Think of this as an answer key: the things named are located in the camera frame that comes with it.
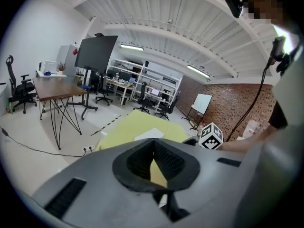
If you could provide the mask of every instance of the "cube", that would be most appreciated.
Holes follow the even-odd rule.
[[[216,150],[223,142],[223,132],[214,123],[210,123],[202,129],[199,138],[200,147]]]

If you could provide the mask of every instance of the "ceiling light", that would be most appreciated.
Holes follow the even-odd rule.
[[[289,54],[294,49],[294,46],[291,42],[290,34],[276,25],[274,25],[274,28],[278,36],[284,36],[286,38],[283,46],[283,51]]]
[[[207,75],[207,74],[205,74],[205,73],[203,73],[203,72],[197,70],[196,68],[194,68],[194,67],[192,67],[192,66],[190,66],[190,65],[188,65],[187,68],[190,68],[190,69],[193,70],[194,72],[197,72],[197,73],[199,73],[199,74],[201,74],[201,75],[203,75],[203,76],[205,76],[205,77],[207,77],[207,78],[210,78],[209,75]]]
[[[134,49],[134,50],[139,50],[139,51],[143,51],[142,47],[135,47],[135,46],[128,46],[128,45],[120,45],[123,48],[128,48],[128,49]]]

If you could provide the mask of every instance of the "large black screen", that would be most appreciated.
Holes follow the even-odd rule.
[[[102,36],[81,41],[75,66],[103,73],[118,36]]]

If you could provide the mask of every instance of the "potted plant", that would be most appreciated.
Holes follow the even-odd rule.
[[[58,63],[58,72],[60,75],[62,75],[62,72],[65,70],[65,68],[66,68],[66,65],[64,63],[62,63],[62,62]]]

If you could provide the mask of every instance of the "black and yellow striped tape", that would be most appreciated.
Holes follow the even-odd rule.
[[[100,131],[102,131],[104,128],[106,128],[108,125],[111,125],[113,122],[115,122],[119,117],[121,117],[121,115],[119,115],[118,117],[116,117],[114,120],[110,121],[106,126],[102,127],[101,129],[99,129],[98,131],[96,131],[95,133],[91,134],[91,136],[93,136],[96,133],[99,133]]]

